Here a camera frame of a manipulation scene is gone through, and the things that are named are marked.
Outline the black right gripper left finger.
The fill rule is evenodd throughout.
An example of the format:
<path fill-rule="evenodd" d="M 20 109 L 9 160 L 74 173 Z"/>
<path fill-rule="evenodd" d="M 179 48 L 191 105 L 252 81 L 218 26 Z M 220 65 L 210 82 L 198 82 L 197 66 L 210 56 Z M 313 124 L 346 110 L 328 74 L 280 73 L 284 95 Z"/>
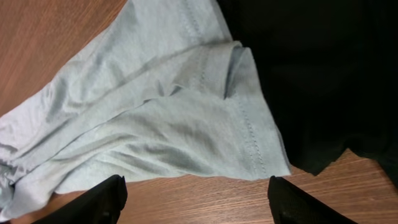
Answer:
<path fill-rule="evenodd" d="M 112 175 L 33 224 L 117 224 L 126 201 L 125 178 Z"/>

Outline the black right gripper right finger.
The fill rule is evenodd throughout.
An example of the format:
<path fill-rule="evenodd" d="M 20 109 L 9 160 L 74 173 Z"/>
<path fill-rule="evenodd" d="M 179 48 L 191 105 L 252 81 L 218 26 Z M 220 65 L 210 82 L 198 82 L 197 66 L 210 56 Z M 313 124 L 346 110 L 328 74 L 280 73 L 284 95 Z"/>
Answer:
<path fill-rule="evenodd" d="M 269 179 L 267 197 L 275 224 L 356 224 L 282 177 Z"/>

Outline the light blue t-shirt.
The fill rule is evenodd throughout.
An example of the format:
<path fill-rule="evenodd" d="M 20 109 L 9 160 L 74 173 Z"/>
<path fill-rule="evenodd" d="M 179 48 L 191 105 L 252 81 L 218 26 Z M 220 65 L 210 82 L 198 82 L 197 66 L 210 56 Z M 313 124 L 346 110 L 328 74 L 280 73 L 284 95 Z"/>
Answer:
<path fill-rule="evenodd" d="M 128 1 L 51 82 L 1 117 L 1 220 L 88 190 L 197 175 L 290 175 L 249 48 L 215 1 Z"/>

